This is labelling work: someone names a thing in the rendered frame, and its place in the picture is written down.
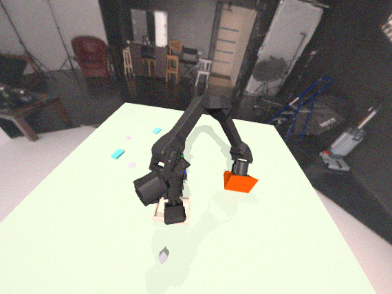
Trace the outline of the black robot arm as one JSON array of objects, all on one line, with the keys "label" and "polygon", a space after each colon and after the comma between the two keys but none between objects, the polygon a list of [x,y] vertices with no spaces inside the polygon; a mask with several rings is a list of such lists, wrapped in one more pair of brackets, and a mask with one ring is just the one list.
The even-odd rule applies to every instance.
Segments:
[{"label": "black robot arm", "polygon": [[[142,178],[133,181],[135,193],[146,207],[159,203],[160,199],[168,199],[167,188],[175,189],[184,180],[184,170],[190,164],[182,156],[185,141],[204,111],[208,111],[221,125],[231,144],[230,154],[234,163],[231,173],[248,177],[248,166],[252,164],[252,153],[240,134],[231,117],[232,104],[227,95],[194,97],[191,103],[178,119],[174,127],[161,136],[151,147],[151,171]],[[238,160],[238,159],[244,159]],[[164,167],[158,165],[164,163]]]}]

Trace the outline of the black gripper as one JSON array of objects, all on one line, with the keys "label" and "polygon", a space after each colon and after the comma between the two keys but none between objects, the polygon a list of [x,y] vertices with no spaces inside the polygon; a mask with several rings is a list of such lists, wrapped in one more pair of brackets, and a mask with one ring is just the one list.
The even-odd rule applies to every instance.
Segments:
[{"label": "black gripper", "polygon": [[182,223],[186,220],[185,207],[183,206],[183,200],[179,197],[183,197],[182,190],[184,190],[184,184],[175,189],[167,188],[168,202],[164,202],[164,223],[166,225],[174,223]]}]

